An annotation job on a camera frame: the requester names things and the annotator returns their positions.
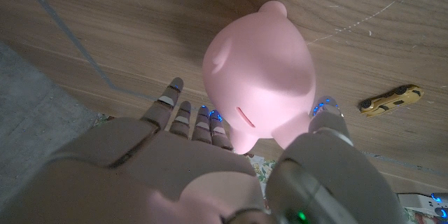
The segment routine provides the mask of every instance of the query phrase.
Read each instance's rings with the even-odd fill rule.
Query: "yellow toy car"
[[[386,94],[362,101],[359,104],[360,111],[367,117],[377,116],[399,106],[417,102],[423,93],[423,90],[416,85],[403,85]]]

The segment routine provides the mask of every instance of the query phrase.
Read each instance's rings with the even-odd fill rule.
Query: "wooden floor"
[[[96,111],[138,118],[170,80],[212,106],[202,57],[222,28],[266,0],[0,0],[0,39]],[[317,93],[396,192],[448,192],[448,0],[280,0],[308,42]],[[367,97],[403,84],[416,104],[365,118]],[[260,140],[251,151],[278,158]]]

